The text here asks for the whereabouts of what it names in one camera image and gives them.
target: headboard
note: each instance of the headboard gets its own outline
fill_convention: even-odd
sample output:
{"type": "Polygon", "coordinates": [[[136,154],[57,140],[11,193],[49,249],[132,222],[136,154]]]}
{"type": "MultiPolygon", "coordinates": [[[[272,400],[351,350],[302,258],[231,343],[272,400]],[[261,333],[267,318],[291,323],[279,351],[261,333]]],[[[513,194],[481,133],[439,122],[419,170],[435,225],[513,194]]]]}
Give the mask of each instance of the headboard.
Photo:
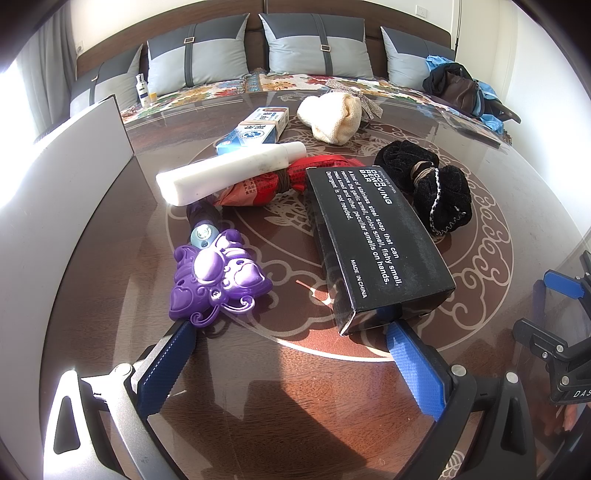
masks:
{"type": "Polygon", "coordinates": [[[449,32],[412,15],[364,0],[204,0],[149,17],[89,48],[77,59],[77,74],[109,60],[118,53],[143,44],[139,70],[148,78],[147,40],[170,30],[212,18],[250,13],[244,45],[248,69],[268,69],[268,46],[259,13],[317,13],[365,19],[365,37],[374,75],[388,76],[381,26],[395,28],[446,47],[449,32]]]}

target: pillow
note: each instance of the pillow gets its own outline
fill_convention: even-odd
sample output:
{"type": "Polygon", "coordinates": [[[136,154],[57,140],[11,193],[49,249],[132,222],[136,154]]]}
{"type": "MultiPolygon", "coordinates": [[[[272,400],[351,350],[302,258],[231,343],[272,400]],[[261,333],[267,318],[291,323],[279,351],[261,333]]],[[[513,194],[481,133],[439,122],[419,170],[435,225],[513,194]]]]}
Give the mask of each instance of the pillow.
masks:
{"type": "Polygon", "coordinates": [[[452,49],[409,33],[382,27],[382,35],[388,57],[388,79],[401,87],[425,91],[423,80],[429,76],[425,59],[429,55],[456,59],[452,49]]]}
{"type": "Polygon", "coordinates": [[[259,14],[273,73],[373,80],[363,18],[259,14]]]}
{"type": "Polygon", "coordinates": [[[72,86],[70,116],[110,95],[115,95],[119,110],[135,105],[138,102],[135,76],[139,73],[141,52],[141,46],[131,48],[78,78],[72,86]]]}
{"type": "Polygon", "coordinates": [[[150,38],[150,93],[160,96],[248,74],[244,52],[248,15],[215,18],[150,38]]]}

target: wooden table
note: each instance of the wooden table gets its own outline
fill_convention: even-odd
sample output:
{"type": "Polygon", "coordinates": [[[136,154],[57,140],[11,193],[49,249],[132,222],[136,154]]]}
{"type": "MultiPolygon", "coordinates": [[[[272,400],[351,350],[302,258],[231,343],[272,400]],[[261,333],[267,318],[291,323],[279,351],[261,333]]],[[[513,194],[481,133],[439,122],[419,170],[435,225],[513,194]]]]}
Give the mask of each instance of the wooden table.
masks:
{"type": "MultiPolygon", "coordinates": [[[[302,98],[318,94],[204,100],[127,126],[136,157],[106,192],[56,297],[41,370],[42,424],[63,371],[107,373],[133,362],[170,326],[172,251],[190,231],[184,209],[162,199],[155,175],[215,154],[213,143],[255,108],[285,105],[292,118],[281,141],[301,140],[311,155],[339,153],[371,164],[383,145],[408,139],[464,170],[473,219],[437,242],[457,290],[411,323],[449,363],[475,375],[496,377],[517,365],[538,464],[550,461],[560,435],[544,429],[552,432],[561,414],[546,402],[541,362],[516,347],[511,328],[520,317],[537,316],[567,340],[580,340],[569,338],[584,322],[578,304],[548,294],[545,310],[532,305],[545,270],[580,272],[583,242],[573,221],[513,148],[464,136],[429,106],[380,98],[380,120],[343,147],[322,144],[293,116],[302,98]],[[565,308],[574,317],[564,318],[565,308]]],[[[199,333],[170,398],[150,417],[162,443],[190,479],[393,478],[433,420],[420,413],[391,361],[383,329],[336,333],[301,196],[292,191],[267,207],[225,207],[223,217],[243,233],[274,289],[251,315],[221,317],[199,333]]],[[[456,465],[477,421],[473,414],[456,465]]]]}

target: purple butterfly handle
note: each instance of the purple butterfly handle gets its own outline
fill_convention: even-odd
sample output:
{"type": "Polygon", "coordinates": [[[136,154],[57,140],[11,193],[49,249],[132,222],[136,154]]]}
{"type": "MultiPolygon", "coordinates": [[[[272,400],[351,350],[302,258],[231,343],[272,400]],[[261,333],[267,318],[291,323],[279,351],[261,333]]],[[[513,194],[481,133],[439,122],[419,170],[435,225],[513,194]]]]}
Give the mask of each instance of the purple butterfly handle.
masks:
{"type": "Polygon", "coordinates": [[[220,233],[203,250],[181,245],[174,251],[174,259],[177,271],[168,315],[173,320],[188,318],[198,328],[210,325],[220,311],[250,312],[255,298],[273,287],[234,229],[220,233]]]}

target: blue gripper pad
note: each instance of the blue gripper pad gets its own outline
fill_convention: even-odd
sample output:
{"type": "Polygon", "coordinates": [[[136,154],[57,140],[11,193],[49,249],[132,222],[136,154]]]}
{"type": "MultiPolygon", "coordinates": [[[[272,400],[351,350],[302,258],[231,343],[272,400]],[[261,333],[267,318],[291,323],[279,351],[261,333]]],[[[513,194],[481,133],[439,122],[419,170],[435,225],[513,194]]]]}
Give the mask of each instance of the blue gripper pad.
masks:
{"type": "Polygon", "coordinates": [[[193,324],[183,322],[152,361],[150,368],[138,382],[136,410],[141,419],[160,411],[189,356],[195,350],[196,338],[193,324]]]}
{"type": "Polygon", "coordinates": [[[585,295],[579,281],[554,270],[548,270],[544,274],[544,285],[572,299],[581,299],[585,295]]]}
{"type": "Polygon", "coordinates": [[[398,322],[388,326],[386,342],[418,408],[439,420],[445,409],[446,392],[437,372],[398,322]]]}

